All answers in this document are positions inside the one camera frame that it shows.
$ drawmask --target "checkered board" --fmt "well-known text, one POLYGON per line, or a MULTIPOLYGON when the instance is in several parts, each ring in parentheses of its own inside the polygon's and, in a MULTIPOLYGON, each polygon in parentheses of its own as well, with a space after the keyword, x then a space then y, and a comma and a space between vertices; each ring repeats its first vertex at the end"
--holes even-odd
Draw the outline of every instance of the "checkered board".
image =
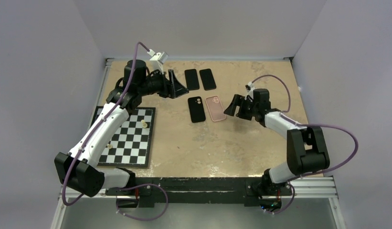
MULTIPOLYGON (((102 106, 96 107, 92 124, 102 113, 102 106)), ((154 127, 155 107, 138 107, 111 138, 113 148, 104 149, 98 166, 107 167, 148 167, 154 127), (141 120, 148 124, 142 127, 141 120)))

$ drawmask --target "black smartphone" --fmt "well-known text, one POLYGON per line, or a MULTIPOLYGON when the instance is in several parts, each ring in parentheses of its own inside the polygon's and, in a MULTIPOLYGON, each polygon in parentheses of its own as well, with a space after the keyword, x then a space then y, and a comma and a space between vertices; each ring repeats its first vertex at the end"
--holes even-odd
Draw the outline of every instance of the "black smartphone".
POLYGON ((184 77, 186 78, 187 89, 190 91, 200 89, 199 78, 197 77, 196 69, 185 70, 184 77))
POLYGON ((211 69, 208 68, 200 70, 200 78, 206 91, 217 88, 217 85, 215 85, 214 77, 212 76, 211 69))
POLYGON ((187 99, 187 103, 189 104, 190 119, 192 123, 206 121, 203 100, 200 96, 187 99))

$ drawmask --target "wooden table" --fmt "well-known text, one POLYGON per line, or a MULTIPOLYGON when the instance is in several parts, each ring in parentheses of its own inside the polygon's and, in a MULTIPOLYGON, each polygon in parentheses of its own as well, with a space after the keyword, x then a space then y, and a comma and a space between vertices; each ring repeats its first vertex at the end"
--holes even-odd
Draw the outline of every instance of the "wooden table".
MULTIPOLYGON (((116 81, 123 77, 127 61, 112 62, 105 84, 104 105, 116 81)), ((291 93, 288 116, 307 123, 306 113, 298 91, 290 61, 170 61, 164 70, 173 69, 178 80, 186 85, 184 70, 211 68, 217 89, 190 91, 177 99, 164 99, 158 95, 142 98, 140 106, 156 107, 154 136, 150 164, 147 169, 132 169, 138 177, 247 177, 261 176, 270 167, 286 160, 286 140, 276 132, 260 126, 254 119, 243 120, 228 116, 221 122, 211 121, 204 103, 206 121, 192 123, 187 104, 189 97, 203 99, 217 95, 224 109, 234 94, 246 95, 245 85, 263 74, 273 74, 287 84, 291 93)), ((288 100, 283 85, 273 78, 255 83, 267 88, 272 107, 286 109, 288 100)))

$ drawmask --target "robotic arm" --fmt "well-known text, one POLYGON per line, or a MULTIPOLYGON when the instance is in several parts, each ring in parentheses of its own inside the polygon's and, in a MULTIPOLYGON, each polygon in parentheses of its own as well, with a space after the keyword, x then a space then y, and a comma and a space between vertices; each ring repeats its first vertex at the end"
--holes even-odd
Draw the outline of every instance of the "robotic arm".
POLYGON ((281 116, 280 110, 271 108, 269 91, 255 89, 250 82, 246 89, 247 96, 235 94, 226 115, 252 120, 254 117, 263 127, 274 130, 287 140, 286 162, 267 169, 262 181, 252 187, 261 196, 275 195, 286 182, 307 172, 315 172, 329 167, 329 156, 324 135, 320 127, 305 127, 298 122, 290 122, 281 116))
POLYGON ((114 90, 110 92, 106 99, 107 103, 95 124, 69 153, 58 153, 55 157, 55 167, 61 183, 64 182, 72 160, 77 156, 84 139, 92 132, 96 124, 102 122, 89 139, 86 147, 81 149, 82 153, 72 168, 67 186, 93 197, 104 188, 133 187, 135 185, 135 174, 129 170, 124 168, 97 168, 97 163, 108 141, 141 104, 143 96, 157 93, 160 97, 174 99, 189 92, 176 79, 173 70, 168 70, 169 79, 166 79, 166 73, 162 69, 162 64, 167 58, 166 53, 155 53, 152 50, 148 53, 151 55, 150 60, 155 70, 147 76, 149 70, 144 61, 137 60, 136 66, 132 66, 133 61, 129 61, 124 68, 124 77, 117 81, 114 90), (134 73, 127 93, 119 107, 105 119, 105 115, 113 109, 120 99, 131 71, 134 71, 134 73))

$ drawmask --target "smartphone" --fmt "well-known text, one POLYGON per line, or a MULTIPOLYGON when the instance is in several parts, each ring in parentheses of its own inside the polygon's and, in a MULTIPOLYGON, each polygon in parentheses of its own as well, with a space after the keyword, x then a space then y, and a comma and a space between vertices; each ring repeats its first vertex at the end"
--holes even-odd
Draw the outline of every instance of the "smartphone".
POLYGON ((221 100, 218 96, 206 98, 206 104, 213 122, 222 121, 227 118, 224 114, 224 108, 222 107, 221 100))
POLYGON ((206 91, 217 88, 217 85, 215 85, 215 80, 212 75, 211 69, 208 68, 208 69, 200 70, 200 78, 201 78, 201 82, 203 83, 203 87, 206 91))
POLYGON ((187 103, 189 104, 190 119, 192 123, 206 121, 203 100, 200 96, 187 99, 187 103))
POLYGON ((184 77, 186 78, 187 89, 190 91, 200 89, 199 78, 197 76, 196 69, 184 70, 184 77))

